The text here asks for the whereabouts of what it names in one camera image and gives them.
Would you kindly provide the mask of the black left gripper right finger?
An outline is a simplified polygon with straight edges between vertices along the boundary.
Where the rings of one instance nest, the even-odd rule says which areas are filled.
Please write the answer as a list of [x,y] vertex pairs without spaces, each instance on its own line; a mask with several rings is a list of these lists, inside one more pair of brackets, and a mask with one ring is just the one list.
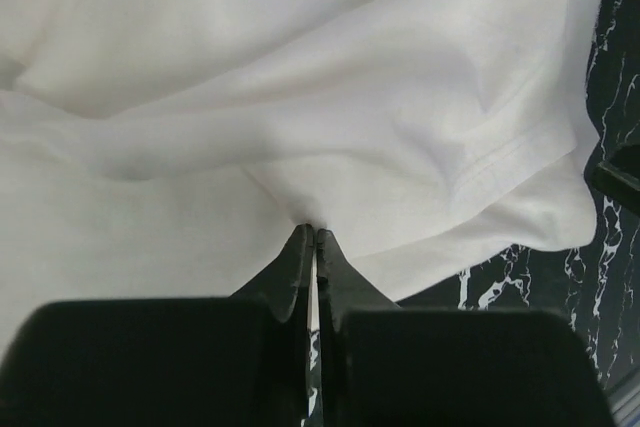
[[342,335],[351,324],[380,320],[401,311],[350,263],[332,231],[318,231],[316,253],[322,334]]

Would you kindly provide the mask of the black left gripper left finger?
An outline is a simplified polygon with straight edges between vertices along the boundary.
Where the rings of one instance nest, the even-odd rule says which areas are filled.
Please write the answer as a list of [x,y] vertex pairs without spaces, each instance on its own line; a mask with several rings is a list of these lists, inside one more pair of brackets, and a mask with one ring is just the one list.
[[280,253],[231,298],[263,301],[278,322],[311,319],[314,229],[297,225]]

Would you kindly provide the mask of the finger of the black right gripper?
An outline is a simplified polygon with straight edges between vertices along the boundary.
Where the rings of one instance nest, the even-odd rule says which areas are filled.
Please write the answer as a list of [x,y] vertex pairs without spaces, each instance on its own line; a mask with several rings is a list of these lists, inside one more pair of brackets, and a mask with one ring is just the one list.
[[625,144],[597,164],[591,176],[596,190],[640,214],[640,145]]

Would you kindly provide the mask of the white Coca-Cola t-shirt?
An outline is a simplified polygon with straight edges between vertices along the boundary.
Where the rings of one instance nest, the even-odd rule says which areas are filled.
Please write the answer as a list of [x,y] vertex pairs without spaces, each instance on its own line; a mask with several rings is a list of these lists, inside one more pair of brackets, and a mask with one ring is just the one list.
[[401,300],[589,243],[600,0],[1,0],[1,340],[227,295],[293,228]]

